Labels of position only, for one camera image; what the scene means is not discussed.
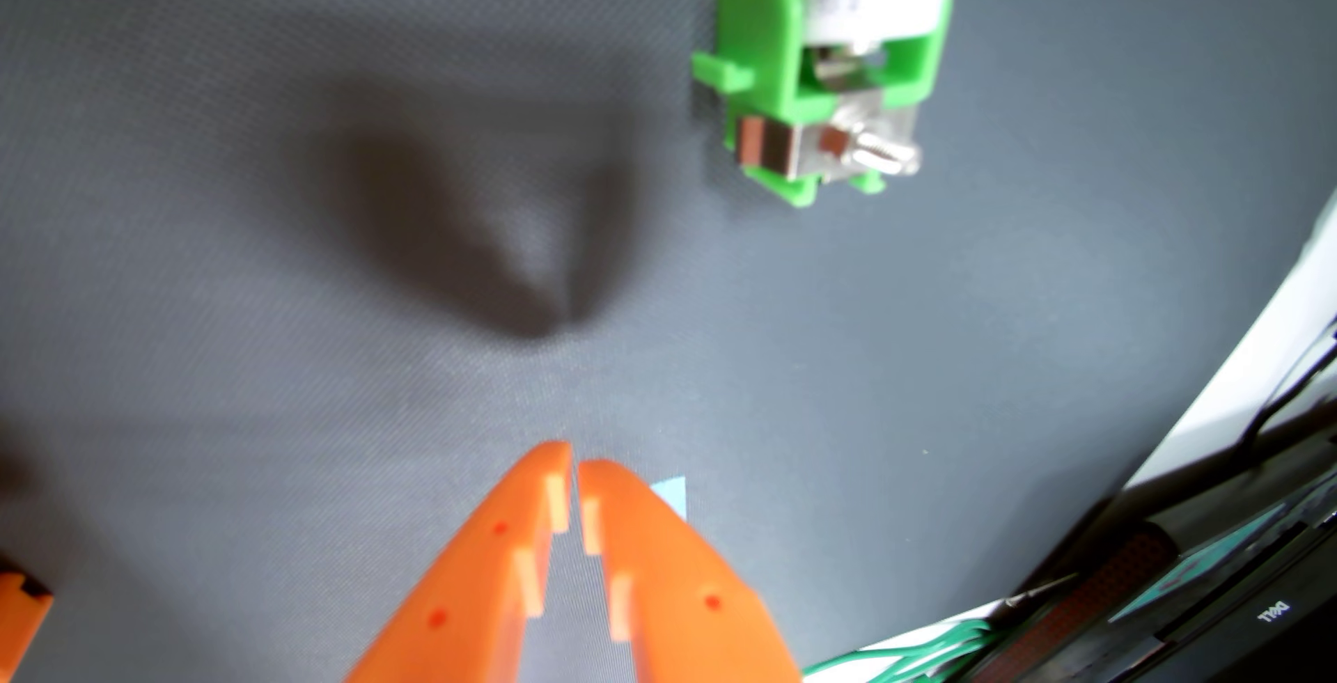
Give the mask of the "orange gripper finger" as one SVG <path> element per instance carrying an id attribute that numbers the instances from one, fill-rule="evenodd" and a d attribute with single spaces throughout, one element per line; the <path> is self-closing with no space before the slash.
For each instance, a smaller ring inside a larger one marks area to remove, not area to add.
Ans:
<path id="1" fill-rule="evenodd" d="M 610 638 L 638 682 L 802 682 L 759 593 L 631 469 L 580 462 L 578 489 Z"/>
<path id="2" fill-rule="evenodd" d="M 568 531 L 574 450 L 521 454 L 348 674 L 348 682 L 516 682 L 544 612 L 551 540 Z"/>

